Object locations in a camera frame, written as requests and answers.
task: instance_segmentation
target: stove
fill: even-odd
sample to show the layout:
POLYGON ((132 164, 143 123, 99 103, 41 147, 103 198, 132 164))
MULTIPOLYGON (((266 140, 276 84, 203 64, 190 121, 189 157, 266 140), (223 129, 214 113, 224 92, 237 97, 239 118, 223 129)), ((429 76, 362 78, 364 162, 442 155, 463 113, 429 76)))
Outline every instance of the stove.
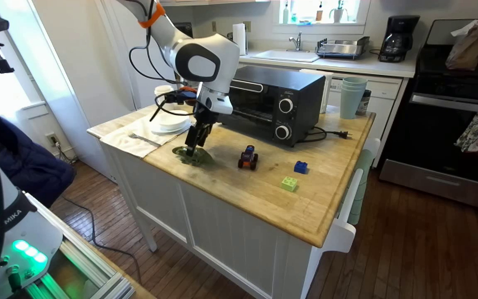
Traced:
POLYGON ((478 66, 448 70, 455 38, 472 20, 436 20, 420 50, 385 145, 380 179, 478 207, 478 153, 455 142, 478 113, 478 66))

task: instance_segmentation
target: window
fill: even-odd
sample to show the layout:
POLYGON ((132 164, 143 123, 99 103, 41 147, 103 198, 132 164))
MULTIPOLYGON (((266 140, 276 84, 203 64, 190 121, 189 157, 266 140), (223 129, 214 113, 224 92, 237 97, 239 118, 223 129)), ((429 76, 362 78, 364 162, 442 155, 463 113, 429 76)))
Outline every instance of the window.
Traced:
POLYGON ((280 23, 355 23, 359 4, 360 0, 281 0, 280 23), (289 11, 287 22, 284 21, 285 6, 289 11))
POLYGON ((0 74, 0 115, 11 115, 42 100, 6 34, 0 33, 0 42, 5 45, 0 51, 2 56, 15 69, 12 73, 0 74))

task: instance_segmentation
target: green cloth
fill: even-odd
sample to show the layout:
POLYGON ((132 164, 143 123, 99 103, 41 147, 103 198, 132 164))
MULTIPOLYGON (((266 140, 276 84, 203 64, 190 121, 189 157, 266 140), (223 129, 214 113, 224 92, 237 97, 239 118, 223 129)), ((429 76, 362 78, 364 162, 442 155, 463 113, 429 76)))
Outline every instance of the green cloth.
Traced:
POLYGON ((355 164, 355 168, 353 169, 353 173, 351 174, 351 179, 346 186, 346 191, 342 197, 342 201, 339 204, 337 217, 340 214, 340 210, 342 209, 342 205, 344 204, 344 199, 346 198, 346 194, 348 193, 349 184, 351 184, 351 180, 353 180, 353 175, 355 175, 355 170, 362 169, 364 171, 363 176, 361 177, 361 181, 359 182, 359 187, 357 188, 357 193, 355 194, 355 199, 353 200, 353 205, 351 205, 351 210, 349 212, 348 223, 351 225, 356 225, 359 222, 359 217, 361 216, 361 208, 363 207, 363 198, 364 193, 366 192, 366 181, 368 180, 368 171, 372 166, 374 156, 372 152, 367 149, 363 149, 357 163, 355 164))

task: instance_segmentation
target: green light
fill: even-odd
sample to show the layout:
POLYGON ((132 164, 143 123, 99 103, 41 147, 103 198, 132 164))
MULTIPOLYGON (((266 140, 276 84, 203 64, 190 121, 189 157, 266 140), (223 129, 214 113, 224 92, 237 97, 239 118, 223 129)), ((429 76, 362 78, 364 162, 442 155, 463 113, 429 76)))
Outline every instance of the green light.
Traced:
POLYGON ((40 252, 34 257, 34 260, 38 263, 45 263, 45 261, 47 261, 47 257, 45 256, 45 254, 40 252))
POLYGON ((38 254, 38 250, 34 247, 30 247, 25 251, 25 254, 28 255, 29 257, 34 257, 36 254, 38 254))
POLYGON ((16 240, 14 241, 14 247, 17 250, 25 251, 27 248, 29 248, 29 243, 25 242, 24 240, 16 240))

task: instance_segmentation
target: toaster oven handle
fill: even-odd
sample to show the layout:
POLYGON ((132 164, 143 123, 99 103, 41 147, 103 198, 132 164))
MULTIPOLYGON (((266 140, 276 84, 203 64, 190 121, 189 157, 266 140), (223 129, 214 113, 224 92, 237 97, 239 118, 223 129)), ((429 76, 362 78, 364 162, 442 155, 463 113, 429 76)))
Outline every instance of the toaster oven handle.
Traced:
POLYGON ((478 112, 478 104, 459 102, 459 100, 464 100, 464 99, 451 98, 451 100, 443 100, 437 97, 428 97, 428 96, 422 96, 417 94, 413 94, 412 97, 410 98, 411 102, 418 103, 418 104, 478 112))
POLYGON ((230 88, 240 89, 242 91, 252 91, 253 93, 263 92, 262 84, 236 80, 236 79, 232 80, 232 82, 230 83, 230 88))

